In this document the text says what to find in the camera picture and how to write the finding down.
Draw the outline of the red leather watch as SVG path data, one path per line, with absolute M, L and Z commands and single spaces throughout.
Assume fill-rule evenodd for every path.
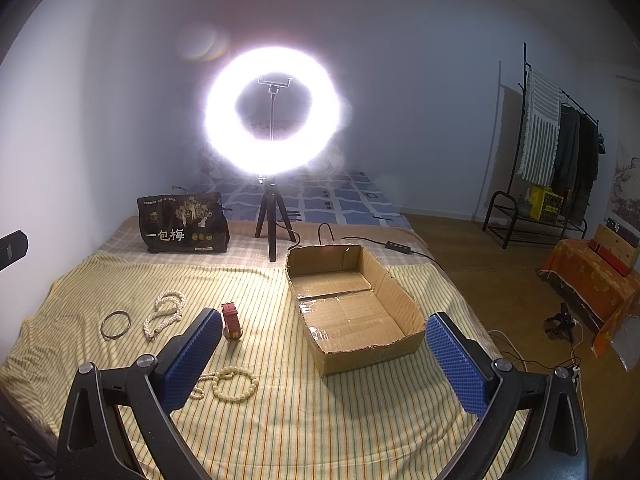
M 239 340 L 243 331 L 235 304 L 227 302 L 222 305 L 221 311 L 224 318 L 224 336 L 228 340 Z

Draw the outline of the orange cloth covered table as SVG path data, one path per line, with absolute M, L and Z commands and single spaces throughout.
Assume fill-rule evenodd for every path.
M 611 348 L 626 318 L 639 314 L 639 273 L 623 276 L 589 247 L 588 240 L 560 240 L 537 271 L 558 278 L 596 319 L 599 331 L 591 345 L 595 356 Z

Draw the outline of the yellow striped bed sheet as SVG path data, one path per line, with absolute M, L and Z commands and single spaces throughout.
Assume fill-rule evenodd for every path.
M 250 400 L 206 394 L 172 416 L 216 479 L 433 479 L 475 424 L 426 347 L 321 377 L 281 269 L 128 262 L 107 252 L 53 284 L 4 361 L 2 386 L 58 431 L 81 363 L 121 367 L 160 350 L 141 324 L 165 290 L 186 297 L 186 321 L 234 302 L 243 337 L 221 344 L 207 370 L 238 366 L 258 379 Z

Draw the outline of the wooden box on table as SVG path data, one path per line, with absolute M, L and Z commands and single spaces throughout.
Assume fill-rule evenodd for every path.
M 623 276 L 634 270 L 639 258 L 639 248 L 629 244 L 605 224 L 598 225 L 588 247 Z

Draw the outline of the black clothes rack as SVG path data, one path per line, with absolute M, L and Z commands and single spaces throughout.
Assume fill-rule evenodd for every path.
M 482 231 L 500 247 L 586 237 L 589 194 L 605 153 L 600 122 L 523 58 L 522 105 L 508 182 L 490 196 Z

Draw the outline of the yellow crate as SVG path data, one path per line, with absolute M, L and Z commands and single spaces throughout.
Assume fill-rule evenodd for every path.
M 527 200 L 530 203 L 529 217 L 546 223 L 558 220 L 564 202 L 561 195 L 537 185 L 529 188 Z

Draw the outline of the cardboard box tray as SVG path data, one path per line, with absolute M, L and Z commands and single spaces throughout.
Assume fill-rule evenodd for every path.
M 320 376 L 408 356 L 424 341 L 421 308 L 366 248 L 296 247 L 285 271 Z

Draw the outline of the black tripod stand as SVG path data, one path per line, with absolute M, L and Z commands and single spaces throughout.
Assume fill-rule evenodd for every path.
M 296 243 L 297 236 L 294 233 L 292 222 L 288 218 L 288 211 L 285 207 L 284 199 L 278 188 L 275 177 L 262 177 L 258 179 L 262 187 L 262 199 L 258 210 L 258 217 L 255 226 L 254 237 L 262 236 L 262 228 L 267 226 L 268 259 L 270 262 L 277 261 L 277 212 L 284 222 L 282 228 L 288 233 L 290 241 Z

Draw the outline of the striped hanging towel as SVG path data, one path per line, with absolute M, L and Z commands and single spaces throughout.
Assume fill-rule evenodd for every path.
M 548 188 L 559 143 L 561 90 L 529 66 L 524 104 L 522 149 L 516 174 L 527 182 Z

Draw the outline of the dark hanging clothes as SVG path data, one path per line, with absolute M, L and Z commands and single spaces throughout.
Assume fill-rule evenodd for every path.
M 562 214 L 581 226 L 597 181 L 599 157 L 605 154 L 599 126 L 587 114 L 563 105 L 551 188 L 564 198 Z

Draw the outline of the landscape wall painting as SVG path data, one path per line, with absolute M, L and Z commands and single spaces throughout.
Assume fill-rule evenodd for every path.
M 608 215 L 639 235 L 639 79 L 617 76 L 618 133 Z

